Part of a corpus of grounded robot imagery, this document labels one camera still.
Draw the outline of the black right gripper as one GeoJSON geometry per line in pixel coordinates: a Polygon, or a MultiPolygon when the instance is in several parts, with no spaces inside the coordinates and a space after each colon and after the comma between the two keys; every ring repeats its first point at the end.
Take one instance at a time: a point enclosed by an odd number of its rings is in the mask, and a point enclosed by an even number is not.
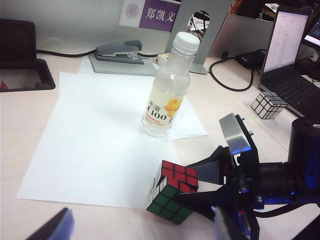
{"type": "MultiPolygon", "coordinates": [[[[240,228],[244,237],[258,240],[260,226],[254,210],[262,208],[262,196],[257,190],[260,183],[260,162],[255,143],[251,139],[248,142],[249,147],[237,158],[239,166],[236,167],[235,177],[232,178],[235,188],[225,184],[214,191],[180,193],[174,199],[206,218],[214,217],[212,206],[220,207],[240,228]]],[[[199,181],[224,184],[224,177],[231,168],[231,162],[229,147],[218,146],[209,157],[187,167],[196,170],[199,181]]]]}

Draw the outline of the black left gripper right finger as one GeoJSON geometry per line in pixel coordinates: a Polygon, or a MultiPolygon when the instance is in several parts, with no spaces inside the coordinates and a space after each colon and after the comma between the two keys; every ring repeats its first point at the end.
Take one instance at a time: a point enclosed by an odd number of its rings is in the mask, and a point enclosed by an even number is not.
{"type": "Polygon", "coordinates": [[[241,240],[242,233],[231,217],[219,206],[212,206],[214,229],[217,240],[241,240]]]}

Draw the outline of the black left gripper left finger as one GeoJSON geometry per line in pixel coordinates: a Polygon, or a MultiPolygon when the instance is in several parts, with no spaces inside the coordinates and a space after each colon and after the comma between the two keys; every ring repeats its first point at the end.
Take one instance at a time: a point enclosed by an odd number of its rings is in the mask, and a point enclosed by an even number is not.
{"type": "Polygon", "coordinates": [[[31,234],[27,240],[70,240],[74,224],[72,210],[65,207],[31,234]]]}

